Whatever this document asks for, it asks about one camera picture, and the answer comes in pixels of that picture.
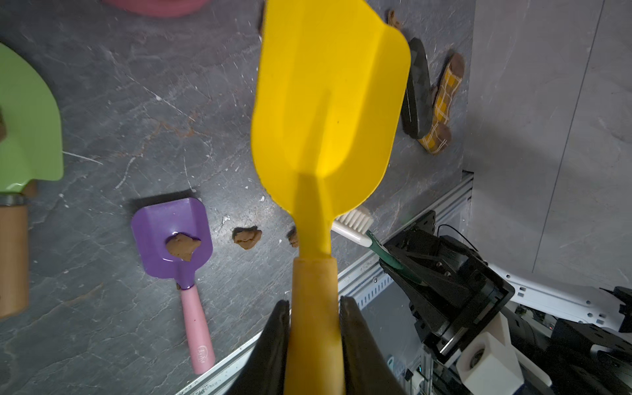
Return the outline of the black oval brush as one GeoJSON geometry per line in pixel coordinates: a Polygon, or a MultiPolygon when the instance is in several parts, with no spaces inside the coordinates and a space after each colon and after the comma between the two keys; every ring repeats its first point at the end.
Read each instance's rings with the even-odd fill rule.
{"type": "Polygon", "coordinates": [[[419,38],[408,41],[411,69],[404,94],[401,119],[403,131],[416,140],[431,131],[434,102],[426,50],[419,38]]]}

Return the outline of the pink plastic bucket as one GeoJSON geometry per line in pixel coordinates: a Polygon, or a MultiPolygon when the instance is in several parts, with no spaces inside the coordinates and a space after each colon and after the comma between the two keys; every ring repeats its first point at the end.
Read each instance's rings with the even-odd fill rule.
{"type": "Polygon", "coordinates": [[[174,18],[199,11],[208,0],[105,0],[105,3],[142,16],[174,18]]]}

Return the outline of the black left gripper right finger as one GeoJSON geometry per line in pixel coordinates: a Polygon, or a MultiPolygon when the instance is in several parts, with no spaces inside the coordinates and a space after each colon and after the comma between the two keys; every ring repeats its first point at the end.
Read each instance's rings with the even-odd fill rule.
{"type": "Polygon", "coordinates": [[[340,326],[346,394],[405,394],[352,297],[340,299],[340,326]]]}

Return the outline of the white cleaning brush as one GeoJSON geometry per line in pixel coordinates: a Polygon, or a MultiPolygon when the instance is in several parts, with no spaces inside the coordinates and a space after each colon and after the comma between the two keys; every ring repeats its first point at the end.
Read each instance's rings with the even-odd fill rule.
{"type": "Polygon", "coordinates": [[[408,281],[423,286],[421,279],[406,269],[370,232],[374,223],[371,212],[363,206],[359,206],[346,214],[337,217],[332,224],[332,231],[348,240],[373,251],[387,266],[393,269],[399,276],[408,281]]]}

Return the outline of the yellow toy trowel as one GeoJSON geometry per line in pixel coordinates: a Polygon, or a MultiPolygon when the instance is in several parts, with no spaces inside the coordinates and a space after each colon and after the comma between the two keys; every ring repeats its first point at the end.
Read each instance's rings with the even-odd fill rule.
{"type": "Polygon", "coordinates": [[[283,391],[346,391],[334,220],[380,185],[411,67],[403,34],[364,1],[269,1],[253,162],[296,226],[283,391]]]}

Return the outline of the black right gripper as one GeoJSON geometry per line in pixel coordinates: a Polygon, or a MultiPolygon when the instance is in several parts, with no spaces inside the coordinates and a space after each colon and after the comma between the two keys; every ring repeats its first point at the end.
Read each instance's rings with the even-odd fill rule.
{"type": "Polygon", "coordinates": [[[455,359],[515,293],[480,253],[452,236],[384,247],[424,283],[408,281],[380,260],[409,299],[416,333],[442,364],[455,359]]]}

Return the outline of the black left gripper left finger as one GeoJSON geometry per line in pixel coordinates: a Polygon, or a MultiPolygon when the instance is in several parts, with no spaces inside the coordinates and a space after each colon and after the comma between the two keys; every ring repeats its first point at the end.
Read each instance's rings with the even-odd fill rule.
{"type": "Polygon", "coordinates": [[[227,394],[283,394],[290,333],[290,302],[278,301],[227,394]]]}

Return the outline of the loose brown soil lump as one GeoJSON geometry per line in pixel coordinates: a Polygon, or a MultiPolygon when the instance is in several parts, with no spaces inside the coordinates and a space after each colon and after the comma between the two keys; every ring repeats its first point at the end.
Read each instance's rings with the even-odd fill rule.
{"type": "Polygon", "coordinates": [[[298,234],[297,234],[297,230],[296,227],[293,227],[286,235],[286,238],[288,240],[288,242],[290,243],[292,248],[298,248],[299,247],[299,238],[298,238],[298,234]]]}

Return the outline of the green trowel near tissue box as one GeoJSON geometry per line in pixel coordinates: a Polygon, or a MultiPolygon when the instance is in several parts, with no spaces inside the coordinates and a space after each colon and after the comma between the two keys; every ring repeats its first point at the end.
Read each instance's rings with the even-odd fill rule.
{"type": "Polygon", "coordinates": [[[1,317],[29,305],[28,194],[64,175],[59,107],[44,79],[1,45],[1,317]]]}

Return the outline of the purple trowel pink handle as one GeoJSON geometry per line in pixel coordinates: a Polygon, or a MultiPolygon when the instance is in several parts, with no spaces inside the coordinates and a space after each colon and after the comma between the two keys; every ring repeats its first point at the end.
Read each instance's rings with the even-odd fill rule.
{"type": "Polygon", "coordinates": [[[146,274],[172,279],[179,289],[192,367],[201,375],[216,362],[195,284],[213,252],[206,209],[195,197],[154,204],[138,210],[131,227],[146,274]]]}

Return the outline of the plaid brown cloth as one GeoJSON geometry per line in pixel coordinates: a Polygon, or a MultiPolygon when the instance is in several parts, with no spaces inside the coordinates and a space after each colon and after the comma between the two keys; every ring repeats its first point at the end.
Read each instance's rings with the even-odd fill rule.
{"type": "Polygon", "coordinates": [[[431,155],[438,155],[449,146],[452,133],[449,128],[450,110],[459,92],[466,69],[465,59],[454,53],[447,62],[434,98],[431,131],[419,140],[431,155]]]}

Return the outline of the soil lumps near black brush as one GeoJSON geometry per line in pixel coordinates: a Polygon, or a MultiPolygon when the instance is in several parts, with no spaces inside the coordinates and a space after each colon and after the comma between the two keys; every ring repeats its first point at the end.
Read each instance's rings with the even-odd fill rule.
{"type": "Polygon", "coordinates": [[[393,11],[393,9],[389,10],[387,13],[387,23],[389,26],[392,26],[399,31],[401,31],[402,29],[402,24],[400,21],[398,21],[398,18],[396,17],[395,11],[393,11]]]}

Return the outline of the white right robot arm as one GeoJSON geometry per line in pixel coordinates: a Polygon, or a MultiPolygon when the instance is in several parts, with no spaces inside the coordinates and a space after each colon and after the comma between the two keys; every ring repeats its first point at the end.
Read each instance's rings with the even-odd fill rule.
{"type": "Polygon", "coordinates": [[[556,394],[629,394],[631,343],[595,324],[559,317],[551,336],[505,308],[521,290],[478,251],[450,235],[411,225],[386,245],[375,241],[383,270],[409,299],[415,328],[441,363],[462,354],[494,313],[509,321],[520,352],[552,379],[556,394]]]}

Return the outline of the soil lump on purple trowel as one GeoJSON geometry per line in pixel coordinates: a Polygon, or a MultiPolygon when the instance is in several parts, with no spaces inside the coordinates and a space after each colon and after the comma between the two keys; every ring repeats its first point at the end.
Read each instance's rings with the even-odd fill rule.
{"type": "Polygon", "coordinates": [[[171,256],[190,262],[194,252],[201,244],[201,240],[194,239],[183,233],[178,233],[173,235],[166,242],[166,250],[171,256]]]}

